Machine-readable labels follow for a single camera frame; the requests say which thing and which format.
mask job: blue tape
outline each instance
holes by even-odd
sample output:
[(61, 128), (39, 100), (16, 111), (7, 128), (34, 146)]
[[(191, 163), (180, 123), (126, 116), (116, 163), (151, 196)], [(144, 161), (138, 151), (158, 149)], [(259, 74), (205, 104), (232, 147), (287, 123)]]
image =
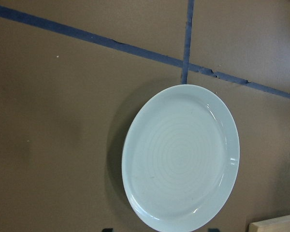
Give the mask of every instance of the blue tape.
[(193, 6), (194, 6), (194, 0), (189, 0), (188, 1), (188, 10), (187, 10), (185, 48), (184, 48), (184, 60), (183, 60), (181, 84), (187, 84), (187, 77), (188, 77), (188, 70), (189, 70), (189, 68), (188, 68), (189, 67), (189, 57), (190, 57)]
[(179, 68), (183, 66), (183, 61), (181, 61), (180, 59), (175, 59), (166, 55), (148, 51), (129, 44), (119, 43), (115, 40), (100, 35), (96, 35), (87, 31), (69, 27), (64, 24), (56, 23), (44, 18), (36, 17), (3, 6), (0, 6), (0, 17), (24, 23), (27, 25), (31, 25), (34, 27), (42, 28), (45, 30), (50, 30), (59, 34), (67, 35), (94, 44), (99, 44), (105, 47), (113, 48), (139, 57), (144, 57), (161, 63), (173, 65)]
[(232, 83), (237, 83), (239, 85), (243, 85), (243, 86), (246, 86), (249, 88), (261, 90), (263, 92), (275, 94), (275, 95), (290, 99), (290, 93), (278, 90), (276, 88), (264, 86), (264, 85), (261, 85), (261, 84), (255, 83), (255, 82), (250, 82), (246, 79), (242, 79), (242, 78), (239, 78), (236, 76), (225, 74), (223, 72), (213, 72), (213, 70), (199, 66), (199, 65), (189, 64), (189, 70), (196, 72), (196, 73), (202, 73), (202, 74), (207, 75), (207, 76), (219, 78), (221, 80), (229, 81)]
[[(190, 18), (189, 15), (191, 14), (191, 12), (193, 12), (193, 2), (194, 2), (193, 0), (189, 0), (188, 2), (189, 6), (188, 6), (187, 18)], [(290, 93), (286, 93), (284, 91), (271, 88), (268, 86), (260, 85), (258, 83), (250, 82), (248, 80), (245, 80), (236, 76), (228, 75), (222, 72), (213, 72), (209, 68), (205, 68), (196, 64), (189, 63), (189, 54), (190, 54), (189, 46), (190, 46), (190, 41), (191, 41), (191, 27), (188, 33), (187, 33), (187, 28), (186, 28), (186, 35), (188, 36), (186, 36), (186, 39), (185, 39), (185, 56), (184, 56), (184, 62), (183, 62), (182, 60), (179, 60), (179, 59), (168, 57), (166, 55), (148, 51), (148, 50), (135, 47), (129, 44), (120, 43), (120, 42), (117, 42), (115, 40), (112, 40), (112, 39), (109, 39), (100, 35), (96, 35), (87, 31), (69, 27), (64, 24), (56, 23), (56, 22), (53, 22), (44, 18), (36, 17), (30, 14), (16, 11), (16, 10), (6, 8), (3, 6), (0, 6), (0, 17), (10, 19), (16, 22), (24, 23), (27, 25), (31, 25), (34, 27), (42, 28), (45, 30), (53, 31), (59, 34), (67, 35), (67, 36), (84, 40), (90, 43), (99, 44), (105, 47), (113, 48), (122, 52), (126, 52), (126, 53), (133, 54), (136, 56), (155, 60), (161, 63), (183, 68), (182, 84), (187, 83), (187, 74), (188, 74), (188, 70), (190, 70), (193, 72), (202, 73), (207, 76), (219, 78), (225, 81), (237, 83), (246, 87), (250, 87), (253, 89), (261, 90), (267, 93), (275, 94), (275, 95), (290, 99)]]

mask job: wooden board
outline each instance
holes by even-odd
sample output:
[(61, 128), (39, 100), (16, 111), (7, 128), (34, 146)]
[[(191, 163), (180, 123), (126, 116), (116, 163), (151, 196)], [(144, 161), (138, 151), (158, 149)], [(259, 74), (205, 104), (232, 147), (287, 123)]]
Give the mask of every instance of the wooden board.
[(290, 215), (250, 223), (249, 232), (290, 232)]

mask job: white plate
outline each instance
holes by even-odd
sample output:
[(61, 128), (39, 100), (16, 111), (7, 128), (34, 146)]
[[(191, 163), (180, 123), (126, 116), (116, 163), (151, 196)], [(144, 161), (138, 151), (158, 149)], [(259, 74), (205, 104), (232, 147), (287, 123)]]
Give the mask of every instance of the white plate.
[(203, 87), (180, 85), (155, 95), (135, 117), (122, 178), (144, 223), (161, 232), (189, 232), (223, 207), (238, 165), (238, 134), (226, 105)]

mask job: floor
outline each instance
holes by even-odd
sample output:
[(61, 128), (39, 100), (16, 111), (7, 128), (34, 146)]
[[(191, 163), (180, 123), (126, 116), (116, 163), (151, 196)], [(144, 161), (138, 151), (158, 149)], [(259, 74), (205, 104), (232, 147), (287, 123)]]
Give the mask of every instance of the floor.
[(226, 103), (241, 145), (197, 231), (290, 214), (290, 0), (0, 0), (0, 232), (153, 231), (121, 149), (142, 105), (186, 82)]

